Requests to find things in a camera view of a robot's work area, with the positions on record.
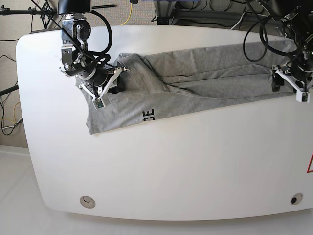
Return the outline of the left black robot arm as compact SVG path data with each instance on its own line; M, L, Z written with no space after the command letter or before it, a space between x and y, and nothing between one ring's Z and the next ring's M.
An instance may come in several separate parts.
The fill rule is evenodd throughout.
M269 50L274 54L289 58L284 65L273 65L272 90L277 92L280 87L288 82L295 91L296 100L299 102L310 101L310 89L313 88L313 2L311 0L259 0L257 1L268 13L268 16L260 18L250 2L246 4L255 15L260 24L259 36L265 47L260 59L251 60L258 62L263 59ZM283 52L274 49L268 44L266 23L269 20L280 21L282 33L294 41L296 50Z

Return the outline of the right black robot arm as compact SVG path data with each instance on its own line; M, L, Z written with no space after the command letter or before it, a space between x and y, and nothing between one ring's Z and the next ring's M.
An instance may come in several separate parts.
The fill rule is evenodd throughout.
M98 16L105 23L109 41L103 51L88 49L87 40L91 35L91 26L84 16L86 13ZM108 93L125 91L120 75L129 70L128 67L108 64L111 59L108 52L112 46L112 29L109 22L92 9L89 0L60 0L58 15L65 17L61 26L61 72L67 77L80 80L79 88L91 97L95 109L108 106Z

